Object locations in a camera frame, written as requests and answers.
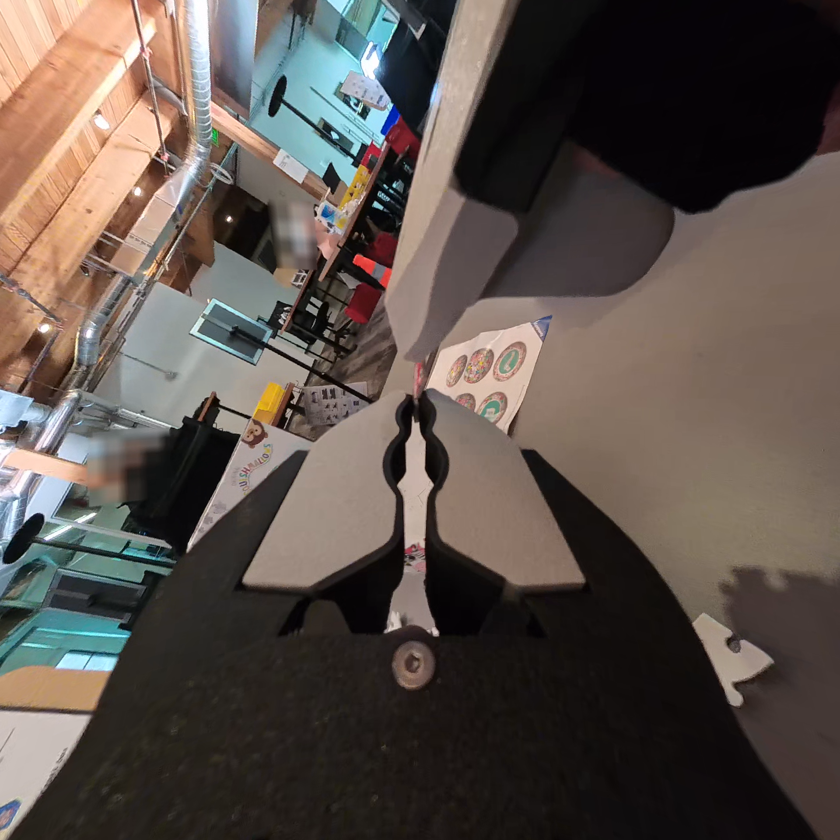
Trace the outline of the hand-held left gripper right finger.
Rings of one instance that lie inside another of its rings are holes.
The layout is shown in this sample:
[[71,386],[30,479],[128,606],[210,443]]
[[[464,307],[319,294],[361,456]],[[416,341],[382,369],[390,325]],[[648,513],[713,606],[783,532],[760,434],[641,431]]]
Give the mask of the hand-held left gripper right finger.
[[522,594],[579,591],[585,576],[520,448],[435,389],[420,399],[427,546],[473,561]]

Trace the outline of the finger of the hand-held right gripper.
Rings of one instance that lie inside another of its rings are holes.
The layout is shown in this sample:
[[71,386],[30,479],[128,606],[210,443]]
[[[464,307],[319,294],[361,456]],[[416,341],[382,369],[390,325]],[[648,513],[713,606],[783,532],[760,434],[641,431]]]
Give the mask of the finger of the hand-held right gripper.
[[455,168],[519,2],[458,2],[435,81],[385,310],[397,355],[422,362],[480,298],[518,232]]

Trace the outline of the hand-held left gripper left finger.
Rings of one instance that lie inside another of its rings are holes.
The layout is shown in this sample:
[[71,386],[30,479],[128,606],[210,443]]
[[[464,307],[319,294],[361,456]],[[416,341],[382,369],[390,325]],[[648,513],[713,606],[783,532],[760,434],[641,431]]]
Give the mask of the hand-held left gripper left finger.
[[314,594],[371,572],[393,592],[403,577],[398,483],[413,409],[410,395],[385,395],[304,453],[244,573],[245,588]]

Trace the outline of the puzzle instruction sheet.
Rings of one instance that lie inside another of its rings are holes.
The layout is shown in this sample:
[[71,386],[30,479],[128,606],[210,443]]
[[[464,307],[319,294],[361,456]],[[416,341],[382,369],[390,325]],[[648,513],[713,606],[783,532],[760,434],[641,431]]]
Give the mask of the puzzle instruction sheet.
[[503,433],[527,394],[552,317],[481,332],[440,350],[427,389],[449,397]]

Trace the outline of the red chair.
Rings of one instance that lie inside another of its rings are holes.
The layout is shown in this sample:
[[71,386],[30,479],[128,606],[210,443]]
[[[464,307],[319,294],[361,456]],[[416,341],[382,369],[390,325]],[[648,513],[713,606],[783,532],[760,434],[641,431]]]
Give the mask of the red chair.
[[385,289],[360,283],[344,308],[344,315],[354,324],[364,325],[371,320],[377,305],[385,294]]

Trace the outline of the yellow bin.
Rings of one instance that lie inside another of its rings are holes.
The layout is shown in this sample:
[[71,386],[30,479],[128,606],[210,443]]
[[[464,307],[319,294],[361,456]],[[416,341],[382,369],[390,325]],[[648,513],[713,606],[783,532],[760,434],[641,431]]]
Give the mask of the yellow bin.
[[293,401],[297,386],[294,381],[286,384],[270,382],[258,401],[252,419],[264,426],[283,427],[284,417]]

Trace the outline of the white cardboard box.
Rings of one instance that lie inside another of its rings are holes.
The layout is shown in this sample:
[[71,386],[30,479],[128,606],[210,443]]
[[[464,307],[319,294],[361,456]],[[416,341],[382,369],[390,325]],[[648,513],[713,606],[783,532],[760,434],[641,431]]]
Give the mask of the white cardboard box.
[[111,670],[30,665],[1,676],[1,838],[10,838],[77,746]]

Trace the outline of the silver air duct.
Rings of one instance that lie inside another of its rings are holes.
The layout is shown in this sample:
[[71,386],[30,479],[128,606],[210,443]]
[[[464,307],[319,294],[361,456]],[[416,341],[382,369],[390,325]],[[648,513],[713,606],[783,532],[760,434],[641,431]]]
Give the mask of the silver air duct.
[[32,448],[3,448],[3,466],[12,455],[52,456],[73,421],[88,381],[98,364],[102,333],[127,297],[146,256],[165,227],[186,208],[187,200],[208,163],[212,145],[212,68],[208,2],[180,2],[176,13],[178,53],[185,74],[184,106],[188,143],[181,165],[152,195],[116,255],[112,283],[77,331],[75,356],[67,389],[58,403],[36,415],[38,435]]

